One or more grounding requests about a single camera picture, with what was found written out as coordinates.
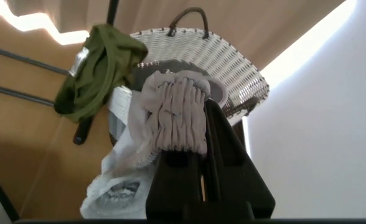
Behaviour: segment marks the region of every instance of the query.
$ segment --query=basket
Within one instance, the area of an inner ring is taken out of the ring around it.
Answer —
[[[180,19],[190,12],[198,12],[202,16],[204,30],[176,27]],[[222,110],[231,125],[239,122],[268,96],[269,85],[258,69],[226,40],[209,32],[207,17],[199,7],[181,12],[169,27],[142,30],[131,34],[131,37],[144,43],[149,50],[144,61],[133,71],[139,82],[135,86],[143,84],[145,78],[152,74],[148,72],[155,70],[151,67],[157,67],[161,72],[193,70],[210,75],[227,89],[228,100]]]

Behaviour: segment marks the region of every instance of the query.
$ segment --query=olive green cloth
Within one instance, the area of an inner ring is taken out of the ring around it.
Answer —
[[[84,47],[88,57],[57,93],[54,110],[73,122],[95,115],[114,87],[133,83],[132,69],[148,53],[146,46],[110,25],[93,26]]]

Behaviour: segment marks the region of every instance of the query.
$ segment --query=clothing tag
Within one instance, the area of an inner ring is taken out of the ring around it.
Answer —
[[[75,56],[75,62],[73,63],[72,68],[69,71],[72,77],[75,77],[77,75],[79,66],[88,57],[88,55],[89,55],[89,49],[83,47],[81,51],[77,54],[77,56]]]

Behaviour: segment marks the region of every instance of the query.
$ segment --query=brown floor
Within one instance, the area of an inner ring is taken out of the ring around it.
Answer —
[[[61,46],[44,30],[19,32],[0,17],[0,48],[68,69],[80,45]],[[63,75],[0,56],[0,86],[53,100]],[[0,94],[0,184],[22,218],[80,218],[87,185],[111,149],[106,108],[86,143],[52,108]]]

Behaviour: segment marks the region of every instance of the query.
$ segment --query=brown handle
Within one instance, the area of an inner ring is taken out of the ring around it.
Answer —
[[[169,32],[167,34],[168,37],[174,37],[175,36],[176,24],[180,21],[180,19],[183,18],[183,16],[185,16],[186,14],[188,14],[190,12],[199,12],[201,14],[202,20],[204,22],[204,30],[205,30],[203,39],[206,39],[206,38],[209,37],[207,16],[205,15],[204,10],[201,9],[200,7],[190,7],[188,9],[186,9],[185,11],[181,12],[179,15],[177,15],[175,17],[175,19],[171,22],[170,26],[169,26]]]

